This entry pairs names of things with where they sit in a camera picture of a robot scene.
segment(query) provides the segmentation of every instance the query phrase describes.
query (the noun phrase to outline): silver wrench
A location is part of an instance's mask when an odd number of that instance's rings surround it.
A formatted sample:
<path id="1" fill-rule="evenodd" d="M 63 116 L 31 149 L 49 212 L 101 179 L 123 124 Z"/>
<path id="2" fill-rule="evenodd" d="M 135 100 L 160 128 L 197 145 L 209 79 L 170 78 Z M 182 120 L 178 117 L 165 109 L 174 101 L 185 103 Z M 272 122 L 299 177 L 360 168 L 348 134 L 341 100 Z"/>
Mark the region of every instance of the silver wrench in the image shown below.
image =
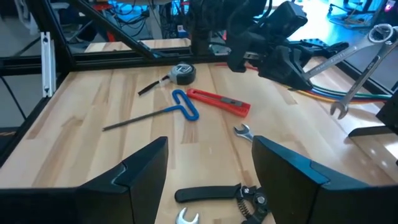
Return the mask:
<path id="1" fill-rule="evenodd" d="M 323 63 L 313 67 L 309 71 L 303 74 L 304 79 L 309 80 L 310 78 L 318 75 L 319 73 L 325 71 L 326 69 L 336 65 L 339 62 L 342 62 L 344 59 L 349 56 L 355 54 L 357 51 L 370 47 L 372 45 L 383 44 L 388 41 L 394 33 L 394 30 L 390 24 L 378 24 L 375 25 L 369 33 L 361 39 L 359 42 L 355 43 L 353 46 L 348 47 L 347 49 L 341 51 L 335 56 L 329 58 Z"/>
<path id="2" fill-rule="evenodd" d="M 253 134 L 250 131 L 249 126 L 245 125 L 245 124 L 241 124 L 243 129 L 238 129 L 236 127 L 234 127 L 234 132 L 237 136 L 245 138 L 251 142 L 253 142 Z"/>
<path id="3" fill-rule="evenodd" d="M 344 118 L 348 113 L 348 105 L 354 98 L 355 94 L 361 89 L 366 80 L 373 74 L 375 69 L 380 65 L 383 59 L 398 45 L 398 27 L 394 27 L 394 35 L 391 40 L 385 42 L 377 55 L 373 58 L 371 63 L 362 73 L 362 75 L 355 81 L 354 85 L 349 89 L 348 93 L 340 101 L 332 103 L 330 107 L 330 114 L 333 115 L 338 108 L 340 114 L 338 119 Z"/>
<path id="4" fill-rule="evenodd" d="M 195 215 L 195 218 L 191 221 L 188 222 L 184 219 L 184 215 L 187 212 L 187 208 L 183 208 L 177 215 L 177 218 L 175 219 L 175 224 L 198 224 L 199 223 L 199 214 Z"/>

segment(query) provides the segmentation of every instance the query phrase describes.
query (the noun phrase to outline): metal bracket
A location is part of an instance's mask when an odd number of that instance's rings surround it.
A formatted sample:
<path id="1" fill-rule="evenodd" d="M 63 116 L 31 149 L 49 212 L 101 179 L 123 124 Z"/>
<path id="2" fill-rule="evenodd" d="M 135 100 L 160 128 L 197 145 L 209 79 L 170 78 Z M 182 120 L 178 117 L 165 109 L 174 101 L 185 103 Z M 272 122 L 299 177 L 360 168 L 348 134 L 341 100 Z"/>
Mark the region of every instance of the metal bracket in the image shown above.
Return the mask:
<path id="1" fill-rule="evenodd" d="M 43 97 L 52 97 L 57 88 L 55 71 L 55 47 L 50 32 L 41 32 L 42 41 L 42 90 Z"/>

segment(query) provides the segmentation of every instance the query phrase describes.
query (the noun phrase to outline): tool handle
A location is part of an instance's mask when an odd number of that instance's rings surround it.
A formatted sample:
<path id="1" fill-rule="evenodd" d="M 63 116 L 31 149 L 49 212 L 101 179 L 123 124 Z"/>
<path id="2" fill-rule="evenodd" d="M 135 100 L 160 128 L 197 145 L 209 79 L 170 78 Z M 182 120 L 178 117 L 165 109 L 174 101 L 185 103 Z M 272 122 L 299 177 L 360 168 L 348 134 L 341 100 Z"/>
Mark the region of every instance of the tool handle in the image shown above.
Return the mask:
<path id="1" fill-rule="evenodd" d="M 189 98 L 193 98 L 195 100 L 229 111 L 230 113 L 243 118 L 248 115 L 251 107 L 251 105 L 248 103 L 194 88 L 187 90 L 187 96 Z"/>
<path id="2" fill-rule="evenodd" d="M 241 184 L 235 186 L 192 187 L 176 191 L 174 199 L 178 203 L 197 200 L 232 199 L 236 197 L 236 192 L 240 188 Z"/>
<path id="3" fill-rule="evenodd" d="M 180 99 L 178 98 L 178 96 L 181 96 L 182 99 L 185 101 L 185 104 L 187 104 L 187 107 L 189 108 L 189 110 L 192 112 L 192 115 L 190 115 L 187 111 L 187 109 L 185 109 L 182 105 L 179 105 L 181 103 Z M 199 112 L 198 110 L 195 108 L 195 106 L 193 105 L 193 103 L 191 102 L 191 100 L 188 98 L 188 96 L 184 93 L 184 91 L 182 90 L 174 90 L 172 92 L 172 96 L 174 98 L 174 101 L 176 102 L 176 104 L 178 104 L 177 106 L 171 106 L 169 108 L 164 109 L 165 112 L 169 112 L 169 111 L 173 111 L 173 110 L 181 110 L 181 112 L 183 113 L 184 117 L 189 120 L 189 121 L 196 121 L 199 119 Z"/>
<path id="4" fill-rule="evenodd" d="M 169 79 L 170 77 L 168 75 L 166 75 L 165 77 L 163 77 L 161 80 L 157 80 L 156 82 L 153 82 L 151 84 L 149 84 L 147 87 L 143 88 L 141 91 L 138 92 L 138 95 L 141 96 L 142 94 L 148 92 L 149 90 L 151 90 L 153 87 L 155 87 L 157 84 L 159 84 L 160 82 Z"/>

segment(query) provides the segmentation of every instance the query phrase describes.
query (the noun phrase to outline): black panel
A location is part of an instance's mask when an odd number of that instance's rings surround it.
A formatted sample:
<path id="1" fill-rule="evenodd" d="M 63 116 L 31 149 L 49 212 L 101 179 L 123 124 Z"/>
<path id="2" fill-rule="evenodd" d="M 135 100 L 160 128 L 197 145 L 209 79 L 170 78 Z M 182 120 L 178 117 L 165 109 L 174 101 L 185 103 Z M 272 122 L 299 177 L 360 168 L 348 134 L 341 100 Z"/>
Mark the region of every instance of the black panel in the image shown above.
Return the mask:
<path id="1" fill-rule="evenodd" d="M 0 223 L 152 224 L 167 160 L 167 138 L 160 137 L 79 187 L 1 189 Z"/>
<path id="2" fill-rule="evenodd" d="M 398 223 L 398 185 L 371 187 L 262 136 L 252 157 L 278 224 Z"/>
<path id="3" fill-rule="evenodd" d="M 381 108 L 376 117 L 398 134 L 398 91 Z"/>

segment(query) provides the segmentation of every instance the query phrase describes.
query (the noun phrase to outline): blue wire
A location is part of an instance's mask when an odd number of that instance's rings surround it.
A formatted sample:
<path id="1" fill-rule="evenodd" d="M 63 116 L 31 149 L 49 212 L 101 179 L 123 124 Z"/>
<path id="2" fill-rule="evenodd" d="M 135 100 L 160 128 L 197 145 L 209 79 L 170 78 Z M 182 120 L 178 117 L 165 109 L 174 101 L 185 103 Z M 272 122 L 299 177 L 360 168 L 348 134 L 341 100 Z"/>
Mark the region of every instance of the blue wire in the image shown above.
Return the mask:
<path id="1" fill-rule="evenodd" d="M 325 93 L 325 92 L 317 90 L 317 89 L 312 89 L 311 92 L 315 93 L 315 94 L 318 94 L 320 96 L 324 96 L 324 97 L 327 97 L 327 98 L 334 99 L 334 100 L 340 100 L 340 99 L 343 98 L 342 96 L 332 95 L 332 94 Z M 380 99 L 377 99 L 377 98 L 376 99 L 375 98 L 366 98 L 366 97 L 354 97 L 353 100 L 380 100 Z"/>

